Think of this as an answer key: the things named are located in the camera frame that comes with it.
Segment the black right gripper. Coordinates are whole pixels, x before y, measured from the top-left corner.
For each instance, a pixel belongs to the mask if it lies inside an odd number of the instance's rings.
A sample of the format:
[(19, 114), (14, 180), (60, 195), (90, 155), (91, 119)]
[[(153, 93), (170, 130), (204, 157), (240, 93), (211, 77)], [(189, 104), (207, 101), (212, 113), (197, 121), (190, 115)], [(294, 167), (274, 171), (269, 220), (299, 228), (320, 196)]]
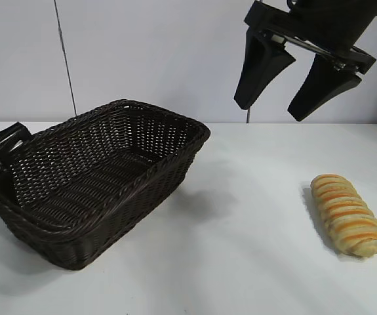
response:
[[(376, 61), (355, 43), (377, 17), (377, 1), (288, 1), (287, 5), (289, 12), (255, 1), (245, 17), (250, 28), (234, 95), (242, 109), (249, 109), (271, 81), (296, 61), (286, 51), (285, 41), (325, 55), (361, 74), (367, 73)], [(284, 40), (274, 41), (273, 34)], [(288, 113), (302, 121), (360, 82), (353, 71), (337, 70), (331, 61), (316, 55)]]

